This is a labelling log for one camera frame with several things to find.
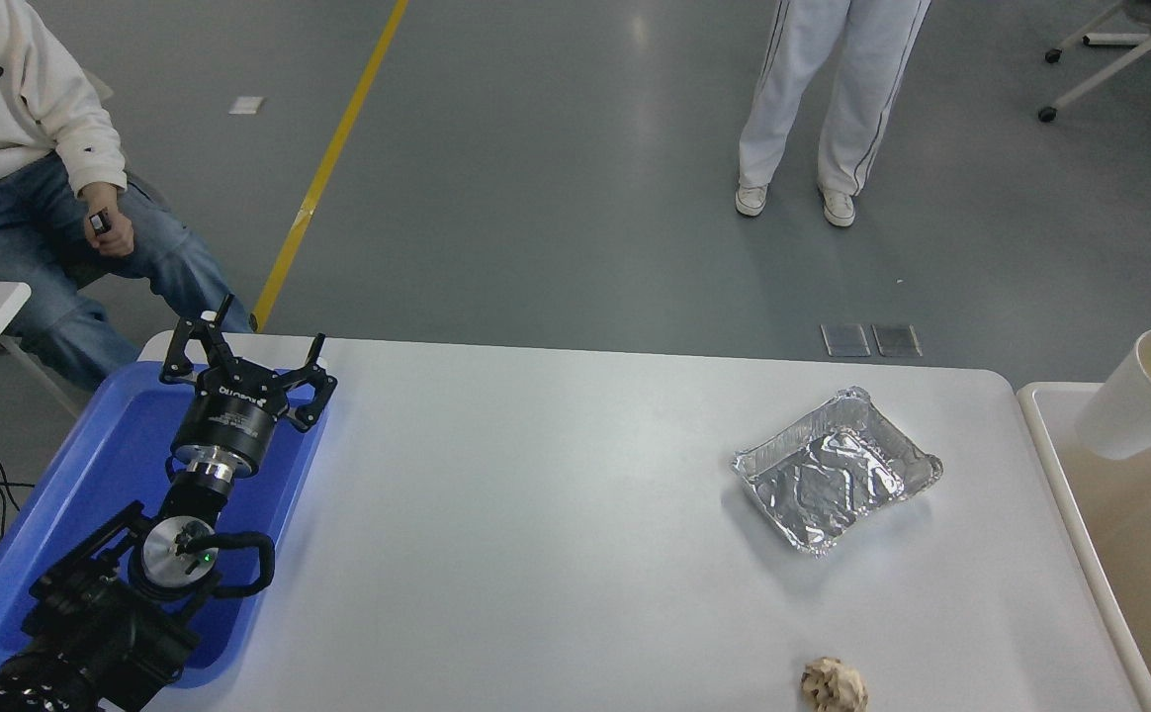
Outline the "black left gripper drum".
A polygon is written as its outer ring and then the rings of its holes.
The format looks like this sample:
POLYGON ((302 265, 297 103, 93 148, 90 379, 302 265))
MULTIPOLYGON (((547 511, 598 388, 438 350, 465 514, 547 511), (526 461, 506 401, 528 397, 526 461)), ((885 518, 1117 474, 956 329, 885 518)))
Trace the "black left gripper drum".
POLYGON ((222 464, 238 479, 259 472, 288 398, 279 373, 254 362, 197 372, 193 399, 170 445, 180 464, 222 464))

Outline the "person's left hand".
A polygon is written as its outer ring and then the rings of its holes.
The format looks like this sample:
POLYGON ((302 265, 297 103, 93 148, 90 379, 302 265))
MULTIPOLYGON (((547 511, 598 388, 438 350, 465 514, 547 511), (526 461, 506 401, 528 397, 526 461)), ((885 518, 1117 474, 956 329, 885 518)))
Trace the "person's left hand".
POLYGON ((86 204, 83 229, 87 243, 101 257, 125 258, 134 253, 135 229, 119 206, 119 186, 110 182, 91 182, 81 189, 81 198, 86 204), (105 215, 110 225, 106 231, 97 231, 93 217, 105 215))

